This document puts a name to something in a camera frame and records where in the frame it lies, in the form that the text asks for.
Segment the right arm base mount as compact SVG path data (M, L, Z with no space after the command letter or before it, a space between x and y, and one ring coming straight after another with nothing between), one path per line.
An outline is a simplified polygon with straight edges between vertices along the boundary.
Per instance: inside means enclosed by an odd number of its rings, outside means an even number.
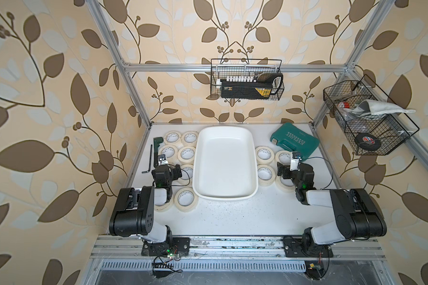
M329 245L318 245L310 236L284 236L282 239L287 258L333 258L334 254Z

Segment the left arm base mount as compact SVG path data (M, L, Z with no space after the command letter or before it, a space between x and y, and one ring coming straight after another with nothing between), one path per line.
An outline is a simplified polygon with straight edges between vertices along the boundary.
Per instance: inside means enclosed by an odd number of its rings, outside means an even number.
M161 243L150 243L143 241L141 255L144 257L186 257L190 250L189 237L173 237L168 235Z

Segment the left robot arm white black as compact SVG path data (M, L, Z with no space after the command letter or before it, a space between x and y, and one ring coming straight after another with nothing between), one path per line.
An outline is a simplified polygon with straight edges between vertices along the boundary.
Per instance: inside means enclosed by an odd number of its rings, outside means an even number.
M141 188L122 188L116 200L110 221L112 236L138 236L148 243L170 243L169 226L155 221L155 207L172 201L172 184L182 177L180 165L170 165L165 155L157 156L157 165L151 172L153 184Z

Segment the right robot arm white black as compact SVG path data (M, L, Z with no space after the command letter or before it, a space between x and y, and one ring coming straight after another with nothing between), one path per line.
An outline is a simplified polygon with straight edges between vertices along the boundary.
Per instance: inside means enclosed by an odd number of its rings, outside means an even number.
M386 222L364 189L315 188L313 166L303 163L297 152L291 153L289 164L277 162L277 168L279 177L292 181L299 202L329 208L334 214L334 221L304 230L303 248L386 235Z

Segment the white plastic storage tray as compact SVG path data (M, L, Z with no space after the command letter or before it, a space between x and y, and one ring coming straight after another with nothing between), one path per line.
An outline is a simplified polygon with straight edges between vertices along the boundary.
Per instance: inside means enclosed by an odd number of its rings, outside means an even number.
M207 127L197 140L193 191L217 201L245 200L259 187L252 133L232 126Z

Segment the masking tape roll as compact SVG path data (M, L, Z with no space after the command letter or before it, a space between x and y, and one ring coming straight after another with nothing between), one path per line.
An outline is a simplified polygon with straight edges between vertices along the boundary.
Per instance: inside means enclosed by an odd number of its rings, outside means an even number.
M196 147L199 133L196 131L188 131L181 137L183 146Z
M291 165L292 152L281 150L275 153L275 161L283 165Z
M170 200L168 203L165 203L163 205L155 205L155 211L159 213L163 213L165 211L168 211L173 205L174 205L173 200Z
M275 159L273 150L266 146L256 148L256 160L259 165L270 165Z
M193 191L190 187L185 187L180 189L174 196L174 205L176 208L183 212L187 213L193 211L198 205L199 196Z
M195 161L196 148L185 146L178 151L178 161L182 165L192 165Z
M170 131L164 135L164 143L166 145L173 145L176 148L182 148L182 135L178 131Z
M178 149L174 145L165 145L159 149L159 155L164 155L166 161L174 165L177 162Z
M181 165L182 176L178 178L178 183L182 186L190 186L193 181L193 165Z
M258 181L260 186L270 186L274 183L276 174L270 165L258 165Z
M283 179L281 176L276 177L275 184L277 188L284 193L292 193L296 190L291 179Z

